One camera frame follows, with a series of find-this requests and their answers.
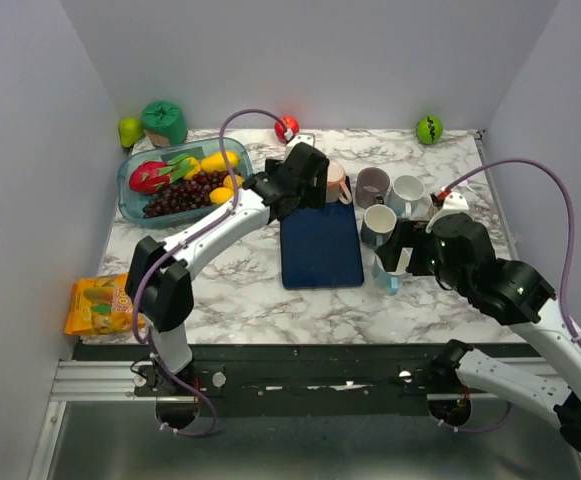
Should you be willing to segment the light blue faceted mug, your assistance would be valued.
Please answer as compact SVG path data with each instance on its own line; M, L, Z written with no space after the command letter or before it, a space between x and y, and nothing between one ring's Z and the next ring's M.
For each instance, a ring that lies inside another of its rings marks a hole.
M387 295L396 295L400 288L400 282L407 275L409 261L410 254L407 251L403 251L397 262L396 269L394 271L386 271L379 256L375 255L371 268L371 275L375 284L383 289Z

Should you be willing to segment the grey blue faceted mug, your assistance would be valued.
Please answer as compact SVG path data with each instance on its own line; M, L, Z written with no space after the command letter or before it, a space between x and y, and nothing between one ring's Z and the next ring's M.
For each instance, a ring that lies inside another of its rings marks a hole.
M362 218L361 242L376 250L390 239L396 224L397 216L388 206L375 204L368 207Z

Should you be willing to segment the pink mug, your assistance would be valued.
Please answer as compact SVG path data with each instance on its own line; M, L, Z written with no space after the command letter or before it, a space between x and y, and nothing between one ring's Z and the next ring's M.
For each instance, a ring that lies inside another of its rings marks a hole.
M346 183L346 172L343 166L330 161L327 171L326 202L340 202L344 205L352 203L352 194Z

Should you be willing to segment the white light blue mug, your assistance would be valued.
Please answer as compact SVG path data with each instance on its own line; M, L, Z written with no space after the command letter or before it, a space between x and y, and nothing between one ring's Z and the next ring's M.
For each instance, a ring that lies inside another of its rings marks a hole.
M393 181L386 205L397 216L410 218L424 194L425 186L419 178L412 175L401 175Z

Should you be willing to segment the purple mug black handle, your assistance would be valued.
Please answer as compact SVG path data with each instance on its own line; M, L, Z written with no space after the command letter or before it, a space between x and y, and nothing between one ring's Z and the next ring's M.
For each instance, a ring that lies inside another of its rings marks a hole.
M366 209L374 205L378 197L381 197L382 203L390 185L390 177L384 170L376 167L362 169L357 175L355 185L357 207Z

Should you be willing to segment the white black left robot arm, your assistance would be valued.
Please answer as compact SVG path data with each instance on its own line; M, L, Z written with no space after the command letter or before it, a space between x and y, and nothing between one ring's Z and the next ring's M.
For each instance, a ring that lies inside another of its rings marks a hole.
M264 171L197 223L164 241L147 236L137 243L125 291L147 319L148 342L162 363L157 382L167 393L179 395L191 385L193 354L184 322L194 307L192 282L249 233L298 208L324 207L328 167L324 153L299 142L285 160L267 160Z

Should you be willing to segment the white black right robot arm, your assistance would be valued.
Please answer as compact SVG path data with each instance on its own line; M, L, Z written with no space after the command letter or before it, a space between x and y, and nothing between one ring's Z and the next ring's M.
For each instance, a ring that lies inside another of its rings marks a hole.
M376 250L379 264L394 271L405 249L407 273L434 277L523 338L558 375L541 379L451 340L430 363L432 384L444 392L463 385L494 394L555 426L581 453L581 340L562 319L555 289L530 265L497 257L485 226L466 213L398 222Z

